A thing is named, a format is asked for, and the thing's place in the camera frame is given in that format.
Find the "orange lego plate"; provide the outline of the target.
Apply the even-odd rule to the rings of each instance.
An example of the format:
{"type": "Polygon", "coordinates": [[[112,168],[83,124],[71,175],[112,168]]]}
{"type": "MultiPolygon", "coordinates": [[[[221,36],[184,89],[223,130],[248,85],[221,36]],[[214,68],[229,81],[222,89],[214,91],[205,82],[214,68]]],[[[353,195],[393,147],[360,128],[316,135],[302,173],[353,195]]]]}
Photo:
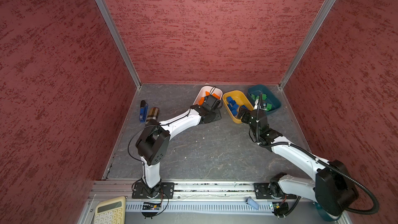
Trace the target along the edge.
{"type": "Polygon", "coordinates": [[[214,96],[214,97],[217,98],[217,99],[220,99],[220,96],[217,95],[217,94],[215,94],[215,93],[213,93],[212,96],[214,96]]]}

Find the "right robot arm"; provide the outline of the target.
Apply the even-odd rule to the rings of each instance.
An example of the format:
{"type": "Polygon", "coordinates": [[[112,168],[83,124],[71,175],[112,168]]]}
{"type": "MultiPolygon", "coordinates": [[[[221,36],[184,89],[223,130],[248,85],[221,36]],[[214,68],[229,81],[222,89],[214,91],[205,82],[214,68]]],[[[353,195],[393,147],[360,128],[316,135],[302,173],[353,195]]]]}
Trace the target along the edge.
{"type": "Polygon", "coordinates": [[[281,133],[269,127],[262,110],[239,108],[237,118],[249,125],[249,135],[255,143],[275,153],[301,169],[308,179],[279,173],[270,179],[268,192],[274,199],[296,195],[318,203],[331,217],[339,216],[359,193],[344,164],[330,162],[290,142],[281,133]]]}

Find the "orange lego brick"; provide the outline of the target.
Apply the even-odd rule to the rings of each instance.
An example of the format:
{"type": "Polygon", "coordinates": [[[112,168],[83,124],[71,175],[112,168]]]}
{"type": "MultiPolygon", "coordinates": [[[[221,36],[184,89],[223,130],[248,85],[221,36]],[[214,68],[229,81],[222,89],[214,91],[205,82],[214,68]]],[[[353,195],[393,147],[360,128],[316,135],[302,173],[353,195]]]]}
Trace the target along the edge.
{"type": "Polygon", "coordinates": [[[199,105],[202,105],[204,103],[204,101],[205,101],[205,98],[201,97],[200,100],[199,100],[199,105]]]}

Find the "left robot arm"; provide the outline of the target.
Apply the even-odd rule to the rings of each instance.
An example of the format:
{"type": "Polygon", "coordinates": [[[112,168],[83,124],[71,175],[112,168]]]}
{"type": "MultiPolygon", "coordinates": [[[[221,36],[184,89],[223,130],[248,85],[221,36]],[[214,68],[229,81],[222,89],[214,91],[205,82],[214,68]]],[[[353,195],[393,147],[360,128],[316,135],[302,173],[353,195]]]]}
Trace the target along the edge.
{"type": "Polygon", "coordinates": [[[161,195],[160,162],[166,155],[170,141],[183,131],[221,119],[221,97],[210,94],[201,104],[195,104],[184,113],[165,121],[150,120],[136,142],[143,163],[142,187],[147,198],[161,195]]]}

